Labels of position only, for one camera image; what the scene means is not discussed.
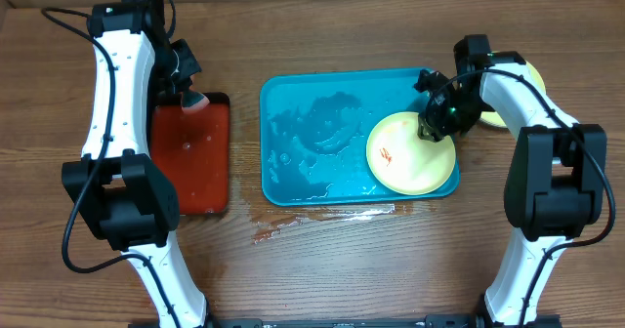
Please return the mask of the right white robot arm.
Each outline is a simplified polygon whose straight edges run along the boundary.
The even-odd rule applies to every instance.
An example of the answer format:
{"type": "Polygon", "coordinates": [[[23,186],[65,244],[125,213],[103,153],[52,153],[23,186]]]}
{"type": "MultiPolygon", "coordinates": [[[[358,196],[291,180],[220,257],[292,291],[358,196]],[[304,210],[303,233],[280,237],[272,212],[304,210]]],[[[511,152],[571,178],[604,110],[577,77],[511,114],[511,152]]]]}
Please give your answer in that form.
{"type": "Polygon", "coordinates": [[[607,138],[547,96],[537,70],[515,51],[494,52],[483,34],[453,48],[456,75],[423,70],[414,86],[429,100],[418,136],[440,142],[467,133],[495,112],[516,140],[504,187],[513,228],[501,266],[480,296],[471,327],[559,327],[537,305],[567,249],[596,244],[615,224],[615,198],[605,174],[607,138]]]}

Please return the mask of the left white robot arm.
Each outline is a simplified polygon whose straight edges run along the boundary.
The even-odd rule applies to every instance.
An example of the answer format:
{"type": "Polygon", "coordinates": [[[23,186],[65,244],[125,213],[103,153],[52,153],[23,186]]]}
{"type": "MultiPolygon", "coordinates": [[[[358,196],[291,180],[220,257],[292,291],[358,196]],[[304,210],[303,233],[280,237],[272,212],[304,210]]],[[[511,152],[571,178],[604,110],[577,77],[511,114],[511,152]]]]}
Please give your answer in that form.
{"type": "Polygon", "coordinates": [[[87,267],[99,271],[123,261],[137,272],[155,305],[158,327],[206,327],[208,303],[193,282],[176,229],[176,190],[149,152],[152,114],[160,100],[189,91],[201,67],[185,40],[174,40],[165,19],[173,0],[120,0],[94,6],[82,37],[94,47],[97,75],[92,119],[81,155],[62,165],[73,202],[62,237],[69,256],[77,218],[108,242],[117,257],[87,267]]]}

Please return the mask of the yellow-green plate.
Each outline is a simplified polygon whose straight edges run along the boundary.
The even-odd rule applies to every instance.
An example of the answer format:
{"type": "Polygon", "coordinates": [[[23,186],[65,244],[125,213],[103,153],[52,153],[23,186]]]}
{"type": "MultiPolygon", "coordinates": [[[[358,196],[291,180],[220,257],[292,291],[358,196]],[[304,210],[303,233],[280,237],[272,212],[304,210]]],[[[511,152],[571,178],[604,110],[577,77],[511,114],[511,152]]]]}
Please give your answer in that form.
{"type": "Polygon", "coordinates": [[[443,186],[456,164],[453,140],[434,143],[418,136],[419,115],[404,111],[382,119],[371,131],[366,158],[373,176],[386,188],[419,196],[443,186]]]}
{"type": "MultiPolygon", "coordinates": [[[[522,76],[541,94],[546,92],[541,75],[529,61],[495,64],[493,69],[522,76]]],[[[526,85],[504,74],[484,73],[479,83],[479,95],[493,109],[483,112],[480,120],[493,127],[508,129],[513,136],[521,127],[535,125],[537,114],[543,110],[526,85]]]]}

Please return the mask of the pink and black sponge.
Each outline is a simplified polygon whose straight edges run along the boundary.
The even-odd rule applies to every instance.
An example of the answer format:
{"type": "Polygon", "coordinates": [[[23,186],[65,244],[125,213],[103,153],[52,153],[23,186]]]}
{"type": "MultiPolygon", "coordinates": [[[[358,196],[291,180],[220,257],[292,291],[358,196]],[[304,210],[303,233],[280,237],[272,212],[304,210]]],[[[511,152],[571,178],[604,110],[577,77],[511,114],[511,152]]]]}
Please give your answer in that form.
{"type": "Polygon", "coordinates": [[[185,90],[181,94],[181,109],[184,114],[194,114],[210,103],[203,94],[193,90],[185,90]]]}

